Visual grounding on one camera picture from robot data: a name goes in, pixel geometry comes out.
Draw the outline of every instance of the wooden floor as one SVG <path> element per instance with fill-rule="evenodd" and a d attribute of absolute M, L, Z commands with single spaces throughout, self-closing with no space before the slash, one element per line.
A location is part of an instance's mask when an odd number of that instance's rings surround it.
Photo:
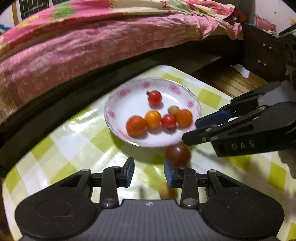
<path fill-rule="evenodd" d="M 215 61 L 198 71 L 192 76 L 221 90 L 229 96 L 236 97 L 253 90 L 267 82 L 251 73 L 248 79 L 244 78 L 236 69 L 225 65 L 221 61 Z M 6 222 L 2 193 L 0 196 L 0 241 L 12 241 Z"/>

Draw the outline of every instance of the window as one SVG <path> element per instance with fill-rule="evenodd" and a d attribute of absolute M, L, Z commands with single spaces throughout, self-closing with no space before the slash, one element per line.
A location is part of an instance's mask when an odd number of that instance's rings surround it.
<path fill-rule="evenodd" d="M 43 9 L 66 1 L 68 0 L 17 0 L 17 18 L 19 23 Z"/>

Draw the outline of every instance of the green checkered tablecloth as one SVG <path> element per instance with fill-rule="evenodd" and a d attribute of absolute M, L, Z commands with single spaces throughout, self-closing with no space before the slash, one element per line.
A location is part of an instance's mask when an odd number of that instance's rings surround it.
<path fill-rule="evenodd" d="M 199 100 L 202 115 L 228 104 L 229 96 L 171 66 L 157 66 L 137 77 L 160 77 L 176 81 L 190 89 Z M 110 133 L 104 117 L 109 94 L 98 99 L 50 133 L 28 152 L 7 175 L 3 189 L 8 224 L 15 240 L 21 233 L 14 219 L 16 206 L 27 196 L 88 168 L 101 172 L 110 166 L 122 166 L 127 157 L 135 159 L 135 172 L 129 188 L 118 188 L 122 199 L 159 199 L 159 185 L 165 182 L 164 148 L 140 148 L 127 144 Z M 296 180 L 277 152 L 218 158 L 210 143 L 192 148 L 191 167 L 199 173 L 217 169 L 281 203 L 285 220 L 279 231 L 281 241 L 296 239 Z M 99 201 L 95 188 L 92 201 Z M 206 201 L 200 193 L 201 202 Z"/>

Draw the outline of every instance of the pink floral plate rim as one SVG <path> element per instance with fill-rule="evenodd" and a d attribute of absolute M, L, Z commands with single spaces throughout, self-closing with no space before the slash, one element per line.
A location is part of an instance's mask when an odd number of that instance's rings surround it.
<path fill-rule="evenodd" d="M 104 105 L 104 119 L 106 121 L 106 124 L 108 126 L 108 128 L 110 129 L 110 131 L 116 136 L 118 137 L 119 139 L 121 139 L 122 141 L 128 143 L 128 144 L 131 144 L 131 145 L 134 145 L 134 146 L 139 146 L 139 147 L 145 147 L 145 148 L 164 148 L 164 147 L 168 147 L 168 146 L 172 146 L 172 145 L 175 145 L 175 144 L 178 144 L 178 143 L 181 143 L 182 140 L 176 140 L 176 141 L 168 141 L 168 142 L 164 142 L 161 146 L 159 145 L 159 143 L 157 145 L 154 145 L 154 144 L 147 144 L 147 145 L 143 145 L 142 143 L 135 143 L 133 141 L 130 141 L 128 139 L 130 139 L 131 137 L 129 137 L 128 135 L 120 135 L 119 132 L 122 132 L 121 130 L 118 130 L 115 131 L 109 121 L 109 117 L 108 117 L 108 111 L 106 109 L 108 103 L 111 101 L 111 99 L 117 95 L 117 90 L 119 90 L 120 88 L 124 87 L 124 86 L 127 86 L 129 82 L 135 82 L 135 81 L 141 81 L 143 79 L 159 79 L 159 80 L 165 80 L 167 82 L 171 82 L 173 84 L 176 84 L 180 87 L 182 87 L 184 90 L 186 90 L 188 92 L 188 94 L 194 98 L 194 100 L 198 103 L 199 105 L 199 108 L 198 108 L 198 113 L 200 115 L 200 117 L 202 116 L 202 110 L 201 110 L 201 105 L 198 101 L 198 99 L 196 98 L 196 96 L 185 86 L 183 86 L 182 84 L 178 83 L 178 82 L 175 82 L 173 80 L 169 80 L 169 79 L 164 79 L 164 78 L 160 78 L 160 77 L 141 77 L 141 78 L 134 78 L 134 79 L 130 79 L 128 81 L 126 81 L 125 83 L 121 84 L 120 86 L 118 86 L 117 88 L 114 89 L 114 91 L 110 94 L 110 96 L 108 97 L 107 101 L 105 102 L 105 105 Z M 194 129 L 196 129 L 195 127 L 195 121 L 193 121 L 191 127 L 194 126 Z"/>

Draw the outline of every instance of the orange cherry tomato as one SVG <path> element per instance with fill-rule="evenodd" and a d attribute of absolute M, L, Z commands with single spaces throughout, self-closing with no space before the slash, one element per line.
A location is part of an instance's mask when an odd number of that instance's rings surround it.
<path fill-rule="evenodd" d="M 126 131 L 130 136 L 140 136 L 146 131 L 146 122 L 141 116 L 133 116 L 126 123 Z"/>
<path fill-rule="evenodd" d="M 161 115 L 156 110 L 151 110 L 145 115 L 146 126 L 149 129 L 157 128 L 161 121 Z"/>
<path fill-rule="evenodd" d="M 192 113 L 190 110 L 180 110 L 176 114 L 177 123 L 180 126 L 188 127 L 192 122 Z"/>

